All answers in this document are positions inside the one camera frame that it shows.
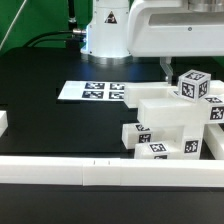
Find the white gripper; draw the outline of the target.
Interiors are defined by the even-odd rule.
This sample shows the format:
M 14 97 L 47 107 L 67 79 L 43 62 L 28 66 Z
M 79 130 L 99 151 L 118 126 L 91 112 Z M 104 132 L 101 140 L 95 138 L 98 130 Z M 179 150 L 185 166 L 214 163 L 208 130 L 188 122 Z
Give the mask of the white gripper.
M 171 57 L 224 55 L 224 0 L 134 0 L 127 48 L 132 56 L 161 57 L 171 84 Z

